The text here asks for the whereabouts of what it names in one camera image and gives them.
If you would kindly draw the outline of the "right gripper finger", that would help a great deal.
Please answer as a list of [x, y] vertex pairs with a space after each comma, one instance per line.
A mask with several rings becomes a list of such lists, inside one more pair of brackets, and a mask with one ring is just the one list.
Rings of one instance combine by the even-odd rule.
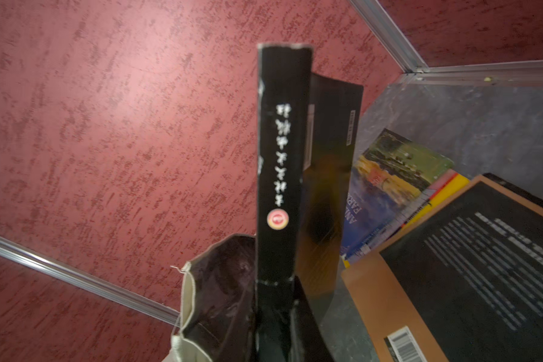
[[294, 303], [291, 309], [291, 360], [295, 362], [334, 362], [300, 279], [294, 279]]

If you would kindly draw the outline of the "cream canvas tote bag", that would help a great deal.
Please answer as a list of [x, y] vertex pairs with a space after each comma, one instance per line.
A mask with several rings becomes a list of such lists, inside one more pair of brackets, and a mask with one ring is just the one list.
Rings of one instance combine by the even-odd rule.
[[181, 268], [179, 327], [166, 361], [252, 361], [256, 238], [233, 234]]

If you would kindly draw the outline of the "blue green landscape book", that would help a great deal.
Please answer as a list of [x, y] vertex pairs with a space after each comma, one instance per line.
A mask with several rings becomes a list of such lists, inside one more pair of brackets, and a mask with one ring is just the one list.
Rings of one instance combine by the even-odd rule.
[[351, 169], [340, 255], [353, 264], [399, 226], [395, 220], [452, 170], [453, 161], [384, 129]]

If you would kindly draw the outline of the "black book yellow chinese title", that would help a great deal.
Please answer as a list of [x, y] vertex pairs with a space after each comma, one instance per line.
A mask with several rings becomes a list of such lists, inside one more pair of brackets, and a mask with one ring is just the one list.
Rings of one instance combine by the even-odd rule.
[[336, 285], [364, 89], [312, 71], [310, 45], [258, 47], [255, 352], [291, 360], [294, 279], [312, 309]]

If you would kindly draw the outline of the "black gold patterned book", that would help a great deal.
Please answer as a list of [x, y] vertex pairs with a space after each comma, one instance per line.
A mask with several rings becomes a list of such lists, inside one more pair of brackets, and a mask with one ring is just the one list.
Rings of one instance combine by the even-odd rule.
[[525, 191], [524, 189], [500, 178], [499, 176], [494, 175], [493, 173], [483, 173], [482, 176], [484, 176], [487, 179], [490, 179], [491, 181], [503, 186], [504, 188], [512, 191], [513, 193], [543, 208], [543, 200]]

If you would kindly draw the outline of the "red cover book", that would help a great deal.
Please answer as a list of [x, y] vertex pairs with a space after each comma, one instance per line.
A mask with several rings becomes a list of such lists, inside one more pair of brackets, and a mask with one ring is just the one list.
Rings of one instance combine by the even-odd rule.
[[380, 241], [388, 240], [404, 227], [415, 223], [416, 220], [419, 220], [468, 183], [468, 178], [455, 170], [448, 170], [386, 226]]

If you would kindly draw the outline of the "left corner aluminium post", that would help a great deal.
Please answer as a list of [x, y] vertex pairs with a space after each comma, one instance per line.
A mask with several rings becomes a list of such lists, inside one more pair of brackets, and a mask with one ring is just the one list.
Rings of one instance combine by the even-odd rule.
[[179, 312], [0, 236], [0, 256], [177, 327]]

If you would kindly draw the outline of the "corner aluminium post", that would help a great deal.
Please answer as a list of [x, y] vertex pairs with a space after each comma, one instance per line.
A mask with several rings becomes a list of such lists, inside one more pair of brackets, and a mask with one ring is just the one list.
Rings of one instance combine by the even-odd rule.
[[0, 256], [177, 327], [179, 312], [0, 236]]
[[378, 1], [351, 1], [404, 74], [398, 84], [543, 87], [543, 60], [429, 66]]

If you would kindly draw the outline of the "right corner aluminium post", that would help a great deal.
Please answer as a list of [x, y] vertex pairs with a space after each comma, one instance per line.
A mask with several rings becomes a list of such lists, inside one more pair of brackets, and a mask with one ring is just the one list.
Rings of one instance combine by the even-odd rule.
[[351, 1], [404, 74], [398, 84], [543, 87], [543, 60], [429, 66], [378, 1]]

